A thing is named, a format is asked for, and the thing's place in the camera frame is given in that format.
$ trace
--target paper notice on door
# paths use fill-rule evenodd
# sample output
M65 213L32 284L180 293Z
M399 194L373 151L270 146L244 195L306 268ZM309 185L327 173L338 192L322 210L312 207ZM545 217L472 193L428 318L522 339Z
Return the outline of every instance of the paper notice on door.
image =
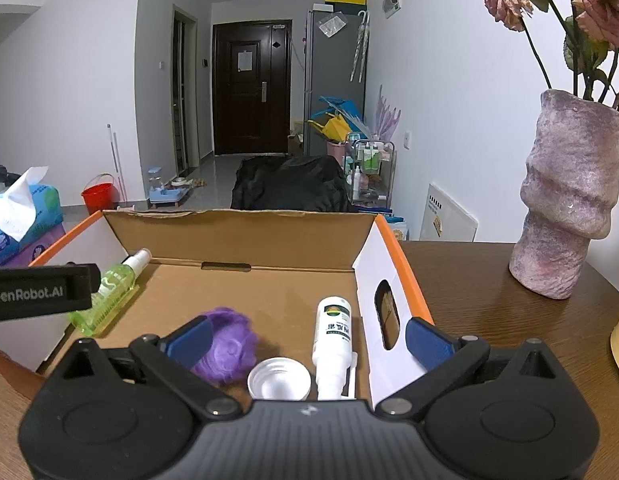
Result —
M238 53L238 71L248 72L252 70L252 53L251 52L239 52Z

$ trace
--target pink textured vase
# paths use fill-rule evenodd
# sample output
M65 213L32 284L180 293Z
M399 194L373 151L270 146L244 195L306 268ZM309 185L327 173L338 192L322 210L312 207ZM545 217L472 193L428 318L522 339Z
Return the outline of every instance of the pink textured vase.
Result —
M619 113L547 90L521 199L529 207L510 272L555 300L571 296L592 239L611 229L619 198Z

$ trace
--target purple hair ball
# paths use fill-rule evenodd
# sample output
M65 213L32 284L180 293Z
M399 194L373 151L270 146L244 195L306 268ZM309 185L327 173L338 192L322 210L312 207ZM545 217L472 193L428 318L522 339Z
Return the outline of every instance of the purple hair ball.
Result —
M208 383L230 384L244 379L256 365L258 337L249 317L221 306L203 314L212 323L212 347L192 372Z

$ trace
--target door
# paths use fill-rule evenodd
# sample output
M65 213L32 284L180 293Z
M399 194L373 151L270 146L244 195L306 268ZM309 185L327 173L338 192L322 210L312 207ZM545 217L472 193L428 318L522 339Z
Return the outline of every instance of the door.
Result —
M286 153L292 22L214 26L214 151Z
M172 118L174 121L174 153L176 171L185 173L187 160L187 115L186 115L186 24L174 18L172 41Z

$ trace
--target white tissue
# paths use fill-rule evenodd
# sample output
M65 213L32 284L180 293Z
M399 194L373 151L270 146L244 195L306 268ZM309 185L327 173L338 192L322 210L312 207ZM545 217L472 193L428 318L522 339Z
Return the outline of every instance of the white tissue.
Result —
M48 168L30 168L0 195L0 230L20 242L36 220L36 208L29 186L38 184Z

